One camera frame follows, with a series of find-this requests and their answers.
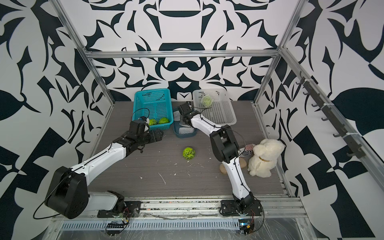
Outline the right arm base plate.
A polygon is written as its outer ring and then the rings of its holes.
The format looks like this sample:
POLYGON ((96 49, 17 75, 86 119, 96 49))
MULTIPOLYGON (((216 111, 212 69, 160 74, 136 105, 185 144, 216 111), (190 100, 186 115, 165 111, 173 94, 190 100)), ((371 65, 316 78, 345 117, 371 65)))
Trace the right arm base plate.
POLYGON ((224 217, 229 216, 261 216, 264 210, 261 202, 257 199, 245 204, 243 201, 235 200, 221 200, 219 208, 220 215, 224 217))

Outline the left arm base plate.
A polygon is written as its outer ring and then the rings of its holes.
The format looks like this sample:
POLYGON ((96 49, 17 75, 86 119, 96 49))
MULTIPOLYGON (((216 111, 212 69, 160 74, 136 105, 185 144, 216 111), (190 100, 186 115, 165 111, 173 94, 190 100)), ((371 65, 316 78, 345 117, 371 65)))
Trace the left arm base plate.
POLYGON ((100 210, 98 212, 98 218, 132 218, 138 217, 140 214, 141 201, 120 201, 117 205, 109 211, 100 210))

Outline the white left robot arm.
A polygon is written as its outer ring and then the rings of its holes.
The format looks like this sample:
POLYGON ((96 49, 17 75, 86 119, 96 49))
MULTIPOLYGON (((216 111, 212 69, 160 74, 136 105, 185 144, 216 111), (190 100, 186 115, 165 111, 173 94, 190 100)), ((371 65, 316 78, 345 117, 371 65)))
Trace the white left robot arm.
POLYGON ((45 206, 68 219, 74 219, 89 211, 122 213, 126 208, 124 196, 114 191, 89 192, 88 186, 113 164, 134 151, 142 152, 145 145, 159 142, 163 136, 162 130, 150 130, 146 121, 132 121, 128 131, 95 156, 70 168, 58 168, 44 200, 45 206))

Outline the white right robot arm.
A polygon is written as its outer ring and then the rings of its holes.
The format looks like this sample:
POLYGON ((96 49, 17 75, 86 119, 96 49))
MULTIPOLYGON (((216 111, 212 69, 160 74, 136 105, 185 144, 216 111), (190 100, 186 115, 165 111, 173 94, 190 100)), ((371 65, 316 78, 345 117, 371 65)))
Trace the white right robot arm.
POLYGON ((245 214, 254 203, 254 195, 248 187, 240 166, 239 145, 230 126, 221 126, 203 117, 188 103, 178 106, 181 122, 200 130, 210 137, 212 150, 228 174, 232 186, 236 211, 245 214))

